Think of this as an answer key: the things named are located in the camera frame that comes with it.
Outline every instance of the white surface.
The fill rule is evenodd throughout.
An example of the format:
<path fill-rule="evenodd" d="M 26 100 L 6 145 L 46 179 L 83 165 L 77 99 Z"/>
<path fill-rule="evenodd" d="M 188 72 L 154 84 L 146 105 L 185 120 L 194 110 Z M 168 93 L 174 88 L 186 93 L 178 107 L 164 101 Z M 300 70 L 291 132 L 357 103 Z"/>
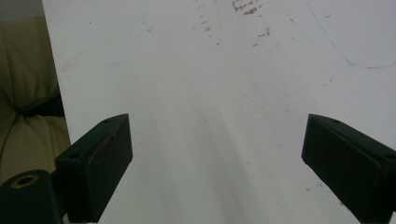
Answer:
<path fill-rule="evenodd" d="M 248 3 L 44 1 L 72 141 L 130 114 L 101 223 L 357 223 L 301 159 L 306 119 L 396 147 L 396 4 Z"/>

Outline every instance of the blue ink line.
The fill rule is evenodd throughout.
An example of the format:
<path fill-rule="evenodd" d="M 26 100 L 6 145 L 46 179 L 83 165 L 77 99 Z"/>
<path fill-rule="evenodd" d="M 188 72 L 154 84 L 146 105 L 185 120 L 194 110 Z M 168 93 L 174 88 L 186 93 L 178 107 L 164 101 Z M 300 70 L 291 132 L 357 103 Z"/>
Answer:
<path fill-rule="evenodd" d="M 379 66 L 363 66 L 357 63 L 353 63 L 352 61 L 350 61 L 342 52 L 341 50 L 337 47 L 337 45 L 335 45 L 335 43 L 332 41 L 332 39 L 330 38 L 329 33 L 326 31 L 326 29 L 324 29 L 324 27 L 322 26 L 320 19 L 318 18 L 317 14 L 314 12 L 314 10 L 312 9 L 311 5 L 309 5 L 309 3 L 306 0 L 303 0 L 305 2 L 305 4 L 308 6 L 309 10 L 311 11 L 312 15 L 315 17 L 315 20 L 317 21 L 318 25 L 320 26 L 320 28 L 322 29 L 322 31 L 324 32 L 324 34 L 327 36 L 327 38 L 329 39 L 330 43 L 334 46 L 334 48 L 338 51 L 338 53 L 343 57 L 343 59 L 351 66 L 357 66 L 357 67 L 362 67 L 362 68 L 367 68 L 367 69 L 382 69 L 382 68 L 388 68 L 388 67 L 392 67 L 393 65 L 396 64 L 396 62 L 388 64 L 388 65 L 379 65 Z"/>

